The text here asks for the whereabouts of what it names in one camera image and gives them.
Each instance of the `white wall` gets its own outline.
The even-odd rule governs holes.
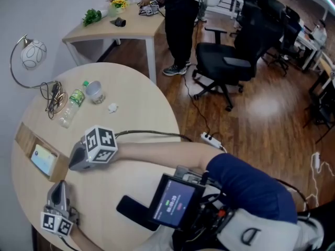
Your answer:
[[[38,92],[20,88],[9,72],[14,44],[24,34],[43,41],[48,49],[45,62],[35,71],[24,71],[16,52],[14,70],[25,83],[49,81],[75,66],[61,42],[84,13],[105,4],[105,0],[0,0],[0,250],[32,250],[30,224],[24,216],[12,185],[10,154],[17,125],[32,97]],[[98,56],[102,44],[96,47]]]

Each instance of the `green bottle label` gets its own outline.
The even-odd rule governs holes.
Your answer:
[[[77,103],[77,105],[79,107],[83,103],[84,99],[85,99],[85,95],[79,89],[75,89],[74,92],[72,93],[72,95],[70,96],[70,100],[72,100],[73,102]]]

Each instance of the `small screen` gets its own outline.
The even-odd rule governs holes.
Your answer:
[[[169,180],[153,219],[178,226],[194,191],[194,187]]]

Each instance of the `white lamp shade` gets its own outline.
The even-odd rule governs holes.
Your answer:
[[[39,40],[33,40],[21,51],[22,66],[27,70],[36,69],[46,57],[47,47]]]

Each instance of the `desk lamp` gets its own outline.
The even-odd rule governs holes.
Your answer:
[[[36,86],[26,86],[18,81],[14,76],[14,72],[12,70],[12,58],[16,47],[19,43],[23,41],[23,50],[21,51],[21,61],[22,65],[26,70],[32,71],[36,69],[47,57],[47,47],[44,43],[39,40],[31,40],[27,38],[27,35],[21,37],[21,39],[14,46],[12,53],[10,55],[9,68],[12,74],[14,81],[24,88],[33,88],[40,89],[42,96],[48,101],[48,106],[46,111],[49,114],[50,119],[53,118],[53,115],[59,111],[61,111],[67,100],[68,95],[66,92],[62,91],[62,85],[58,81],[50,81],[48,83],[42,83]],[[52,85],[51,92],[49,92],[49,85]],[[42,90],[47,91],[47,97],[44,96]]]

